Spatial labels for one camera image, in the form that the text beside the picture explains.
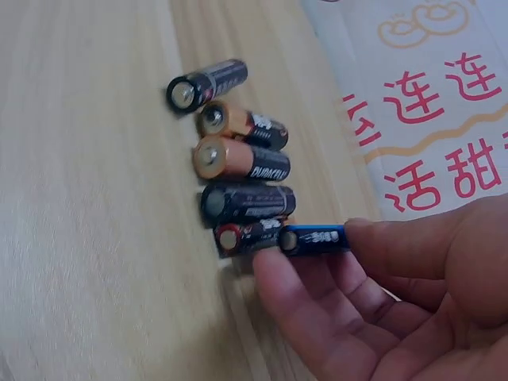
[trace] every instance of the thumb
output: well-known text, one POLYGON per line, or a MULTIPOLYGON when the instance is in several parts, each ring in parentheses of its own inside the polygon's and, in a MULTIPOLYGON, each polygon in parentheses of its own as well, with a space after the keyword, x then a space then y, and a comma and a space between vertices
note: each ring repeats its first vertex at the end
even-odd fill
POLYGON ((367 270, 405 278, 444 279, 450 247, 464 208, 413 221, 352 219, 345 231, 353 254, 367 270))

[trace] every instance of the orange wavy line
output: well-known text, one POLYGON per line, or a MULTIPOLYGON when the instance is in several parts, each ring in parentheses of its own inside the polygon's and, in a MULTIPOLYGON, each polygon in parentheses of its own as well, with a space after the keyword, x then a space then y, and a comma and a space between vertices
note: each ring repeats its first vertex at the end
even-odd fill
POLYGON ((376 148, 370 151, 368 154, 364 156, 365 162, 369 164, 374 159, 377 159, 380 156, 414 156, 418 153, 423 152, 427 147, 429 147, 432 143, 438 140, 444 139, 452 139, 463 136, 467 131, 473 128, 474 125, 484 121, 499 121, 506 114, 508 114, 508 103, 505 104, 501 109, 492 114, 477 114, 473 115, 469 119, 467 119, 461 127, 458 129, 446 129, 443 131, 436 131, 435 133, 431 133, 427 137, 425 137, 420 143, 416 144, 413 147, 381 147, 376 148))

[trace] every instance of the gold battery cap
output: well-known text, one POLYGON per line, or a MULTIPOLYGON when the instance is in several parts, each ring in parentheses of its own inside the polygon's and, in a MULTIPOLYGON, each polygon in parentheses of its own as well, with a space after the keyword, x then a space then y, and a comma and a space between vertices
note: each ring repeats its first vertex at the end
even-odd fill
POLYGON ((226 166, 226 149, 217 138, 204 138, 194 150, 194 168, 203 179, 214 179, 226 166))

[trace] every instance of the battery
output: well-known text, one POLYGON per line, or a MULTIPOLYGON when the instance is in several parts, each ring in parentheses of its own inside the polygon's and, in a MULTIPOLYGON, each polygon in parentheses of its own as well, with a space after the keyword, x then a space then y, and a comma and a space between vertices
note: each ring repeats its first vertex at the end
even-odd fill
POLYGON ((167 86, 166 99, 177 114, 190 114, 247 77, 245 62, 227 60, 173 79, 167 86))
POLYGON ((215 229, 215 240, 224 256, 243 256, 277 246, 283 223, 283 219, 273 218, 249 225, 222 225, 215 229))
POLYGON ((291 162, 282 152, 248 145, 226 137, 204 137, 194 149, 194 168, 203 179, 283 181, 291 162))
POLYGON ((287 225, 278 238, 286 256, 319 256, 349 250, 343 225, 287 225))
POLYGON ((214 225, 248 223, 293 214, 296 197, 289 187, 212 183, 202 193, 201 210, 214 225))
POLYGON ((208 103, 198 119, 202 136, 223 136, 274 151, 286 147, 287 128, 280 122, 223 101, 208 103))

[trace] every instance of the light wood surface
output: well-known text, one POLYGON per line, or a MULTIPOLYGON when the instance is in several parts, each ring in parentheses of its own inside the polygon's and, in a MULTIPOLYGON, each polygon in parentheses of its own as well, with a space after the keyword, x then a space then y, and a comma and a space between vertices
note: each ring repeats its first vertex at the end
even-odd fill
POLYGON ((305 380, 198 217, 173 77, 236 56, 226 97, 285 122, 300 222, 377 217, 297 0, 0 4, 0 379, 305 380))

